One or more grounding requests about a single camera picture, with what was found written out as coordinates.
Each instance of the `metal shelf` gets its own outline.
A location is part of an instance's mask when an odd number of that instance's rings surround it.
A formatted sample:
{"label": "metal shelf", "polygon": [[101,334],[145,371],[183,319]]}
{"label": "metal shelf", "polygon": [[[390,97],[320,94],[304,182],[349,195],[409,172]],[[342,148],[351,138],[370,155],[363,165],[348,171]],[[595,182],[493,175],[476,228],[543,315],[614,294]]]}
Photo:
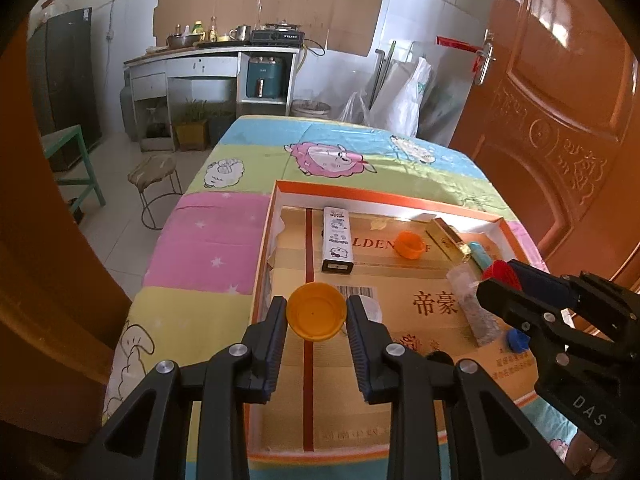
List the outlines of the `metal shelf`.
{"label": "metal shelf", "polygon": [[257,104],[257,105],[285,105],[287,100],[285,98],[270,99],[268,97],[249,97],[240,99],[243,104]]}

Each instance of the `clear plastic bag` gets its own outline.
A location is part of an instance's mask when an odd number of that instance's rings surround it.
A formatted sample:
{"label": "clear plastic bag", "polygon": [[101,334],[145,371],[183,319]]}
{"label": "clear plastic bag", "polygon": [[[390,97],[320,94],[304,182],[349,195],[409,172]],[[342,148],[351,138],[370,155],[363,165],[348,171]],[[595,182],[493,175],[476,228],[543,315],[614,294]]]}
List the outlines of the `clear plastic bag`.
{"label": "clear plastic bag", "polygon": [[501,330],[495,316],[478,303],[476,290],[479,282],[468,265],[466,263],[453,267],[447,272],[447,279],[460,308],[465,313],[478,346],[484,346],[495,341]]}
{"label": "clear plastic bag", "polygon": [[394,63],[371,107],[370,126],[415,137],[430,74],[431,65],[423,57],[417,62]]}
{"label": "clear plastic bag", "polygon": [[363,124],[364,126],[371,126],[371,120],[369,115],[369,108],[365,104],[365,91],[363,89],[358,90],[351,94],[347,104],[344,105],[342,112],[336,119],[341,123]]}

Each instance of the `blue bottle cap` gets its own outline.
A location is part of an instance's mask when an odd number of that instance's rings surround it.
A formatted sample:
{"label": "blue bottle cap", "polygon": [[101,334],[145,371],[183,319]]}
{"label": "blue bottle cap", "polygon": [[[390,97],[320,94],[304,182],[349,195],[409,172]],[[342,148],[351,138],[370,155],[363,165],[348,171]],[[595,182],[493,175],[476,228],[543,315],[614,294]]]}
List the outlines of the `blue bottle cap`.
{"label": "blue bottle cap", "polygon": [[467,244],[469,249],[471,249],[471,257],[474,259],[480,270],[484,272],[484,270],[492,264],[491,256],[489,256],[484,247],[478,242],[469,242]]}
{"label": "blue bottle cap", "polygon": [[521,354],[524,351],[529,350],[529,340],[531,338],[521,332],[517,328],[510,328],[507,330],[507,343],[509,344],[509,348],[511,351],[516,352],[516,354]]}

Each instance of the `orange bottle cap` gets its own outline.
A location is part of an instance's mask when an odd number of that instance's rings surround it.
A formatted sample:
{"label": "orange bottle cap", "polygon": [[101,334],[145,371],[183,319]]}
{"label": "orange bottle cap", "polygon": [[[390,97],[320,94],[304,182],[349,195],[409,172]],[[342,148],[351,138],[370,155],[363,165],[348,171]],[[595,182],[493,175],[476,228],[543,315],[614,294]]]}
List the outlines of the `orange bottle cap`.
{"label": "orange bottle cap", "polygon": [[305,283],[287,301],[287,322],[307,341],[326,341],[347,319],[347,304],[338,290],[327,283]]}
{"label": "orange bottle cap", "polygon": [[417,260],[427,249],[422,237],[411,231],[401,231],[394,242],[396,253],[407,260]]}

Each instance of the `barcode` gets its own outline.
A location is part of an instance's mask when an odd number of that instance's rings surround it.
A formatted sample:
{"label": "barcode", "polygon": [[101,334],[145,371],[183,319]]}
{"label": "barcode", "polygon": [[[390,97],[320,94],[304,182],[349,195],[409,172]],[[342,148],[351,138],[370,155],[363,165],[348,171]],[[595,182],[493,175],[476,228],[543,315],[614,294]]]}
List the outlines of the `barcode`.
{"label": "barcode", "polygon": [[368,298],[375,299],[374,288],[372,286],[346,286],[346,285],[334,285],[338,289],[338,292],[344,296],[344,299],[348,299],[349,296],[359,294],[361,296],[367,296]]}

